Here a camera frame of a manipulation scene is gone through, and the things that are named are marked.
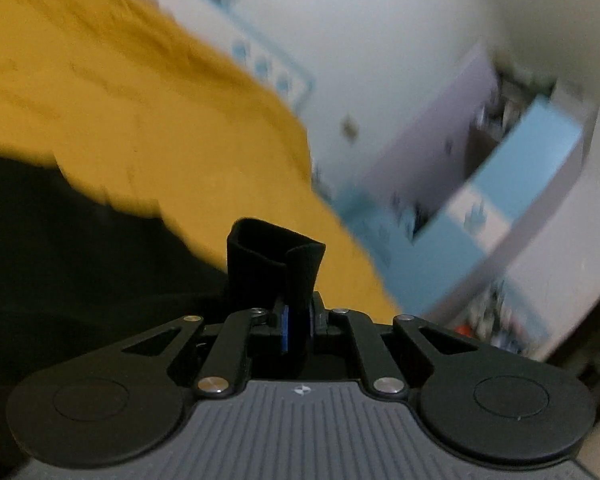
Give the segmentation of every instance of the blue border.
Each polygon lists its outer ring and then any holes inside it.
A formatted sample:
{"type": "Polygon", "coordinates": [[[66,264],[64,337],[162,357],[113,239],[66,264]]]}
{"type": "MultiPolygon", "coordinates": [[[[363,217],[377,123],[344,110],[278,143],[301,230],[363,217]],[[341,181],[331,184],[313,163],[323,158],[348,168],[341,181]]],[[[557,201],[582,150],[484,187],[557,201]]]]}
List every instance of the blue border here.
{"type": "Polygon", "coordinates": [[[242,17],[238,16],[237,14],[235,14],[234,12],[232,12],[229,7],[224,6],[213,0],[204,0],[204,1],[205,1],[205,3],[212,5],[215,8],[217,8],[218,10],[220,10],[221,12],[223,12],[230,20],[232,20],[232,22],[234,22],[235,25],[242,28],[242,30],[244,30],[246,34],[253,37],[256,41],[259,41],[260,43],[262,43],[264,45],[264,47],[268,48],[270,51],[272,51],[273,54],[275,54],[283,62],[287,63],[296,72],[298,72],[300,77],[304,78],[304,81],[306,82],[306,85],[307,85],[306,91],[298,99],[296,99],[295,103],[293,103],[293,110],[296,113],[300,113],[300,110],[304,107],[304,104],[306,103],[307,99],[309,98],[309,95],[311,95],[315,89],[315,76],[311,72],[309,72],[304,66],[299,64],[295,59],[293,59],[284,50],[283,47],[281,47],[275,41],[273,41],[270,38],[268,38],[267,36],[265,36],[262,32],[260,32],[257,28],[255,28],[254,25],[251,25],[251,23],[247,22],[244,18],[242,18],[242,17]]]}

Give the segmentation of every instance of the triangular cutout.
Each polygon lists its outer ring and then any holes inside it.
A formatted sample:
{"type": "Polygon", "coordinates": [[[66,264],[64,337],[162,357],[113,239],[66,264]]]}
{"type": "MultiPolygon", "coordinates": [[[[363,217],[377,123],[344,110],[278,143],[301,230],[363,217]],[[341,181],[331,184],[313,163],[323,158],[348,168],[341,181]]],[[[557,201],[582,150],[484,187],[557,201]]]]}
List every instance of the triangular cutout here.
{"type": "Polygon", "coordinates": [[[147,357],[156,357],[160,355],[167,346],[176,339],[180,332],[179,328],[171,328],[165,332],[159,333],[149,339],[145,339],[133,346],[123,349],[127,354],[144,355],[147,357]]]}
{"type": "Polygon", "coordinates": [[[439,332],[428,326],[422,327],[420,333],[427,338],[427,341],[436,347],[438,352],[444,355],[463,354],[478,349],[477,346],[474,346],[467,341],[462,341],[453,335],[447,335],[444,332],[439,332]]]}

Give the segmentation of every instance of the dark garment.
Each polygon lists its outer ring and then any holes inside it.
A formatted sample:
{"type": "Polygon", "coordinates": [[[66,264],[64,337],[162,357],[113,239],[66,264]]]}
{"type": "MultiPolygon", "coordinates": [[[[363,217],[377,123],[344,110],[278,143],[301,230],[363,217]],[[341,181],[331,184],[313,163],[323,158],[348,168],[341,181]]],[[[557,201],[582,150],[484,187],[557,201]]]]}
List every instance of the dark garment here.
{"type": "Polygon", "coordinates": [[[23,460],[4,415],[20,380],[179,316],[221,321],[225,284],[161,219],[0,158],[0,473],[23,460]]]}

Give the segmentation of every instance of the gray ribbed plate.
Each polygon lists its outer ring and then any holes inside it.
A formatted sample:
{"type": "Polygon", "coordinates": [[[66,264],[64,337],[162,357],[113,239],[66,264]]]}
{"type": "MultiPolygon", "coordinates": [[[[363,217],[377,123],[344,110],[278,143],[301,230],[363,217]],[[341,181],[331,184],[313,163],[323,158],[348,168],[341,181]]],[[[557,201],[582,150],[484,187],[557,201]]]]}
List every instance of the gray ribbed plate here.
{"type": "Polygon", "coordinates": [[[575,462],[508,472],[440,449],[398,402],[357,383],[251,381],[239,396],[200,402],[177,436],[138,460],[99,470],[32,461],[18,480],[586,480],[575,462]]]}

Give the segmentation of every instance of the yellow cloth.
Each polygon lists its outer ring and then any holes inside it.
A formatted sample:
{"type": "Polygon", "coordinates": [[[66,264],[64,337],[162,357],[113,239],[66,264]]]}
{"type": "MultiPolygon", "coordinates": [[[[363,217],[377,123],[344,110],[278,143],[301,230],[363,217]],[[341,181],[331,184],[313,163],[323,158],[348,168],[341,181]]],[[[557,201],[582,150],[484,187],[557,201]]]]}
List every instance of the yellow cloth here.
{"type": "Polygon", "coordinates": [[[0,155],[58,164],[99,202],[160,214],[225,266],[250,216],[326,243],[328,308],[396,309],[311,190],[301,124],[273,92],[144,0],[0,0],[0,155]]]}

